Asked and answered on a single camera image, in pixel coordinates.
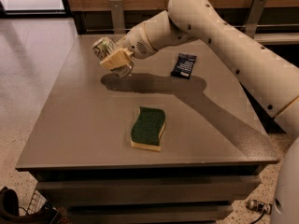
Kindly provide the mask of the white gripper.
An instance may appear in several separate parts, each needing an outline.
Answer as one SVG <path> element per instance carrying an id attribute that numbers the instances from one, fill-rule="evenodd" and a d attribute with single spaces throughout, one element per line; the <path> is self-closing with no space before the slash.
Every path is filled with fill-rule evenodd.
<path id="1" fill-rule="evenodd" d="M 114 50 L 100 62 L 106 70 L 113 70 L 127 65 L 132 56 L 137 59 L 146 59 L 157 52 L 150 43 L 145 22 L 133 27 L 117 44 L 124 49 Z"/>

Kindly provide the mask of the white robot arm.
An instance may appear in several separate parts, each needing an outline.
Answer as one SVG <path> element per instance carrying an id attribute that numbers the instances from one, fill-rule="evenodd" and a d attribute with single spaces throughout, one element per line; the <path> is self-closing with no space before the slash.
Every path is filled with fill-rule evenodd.
<path id="1" fill-rule="evenodd" d="M 169 0 L 168 9 L 135 26 L 114 43 L 95 45 L 100 64 L 119 77 L 168 46 L 204 41 L 267 114 L 289 134 L 292 144 L 281 165 L 271 224 L 299 222 L 299 68 L 224 21 L 208 0 Z"/>

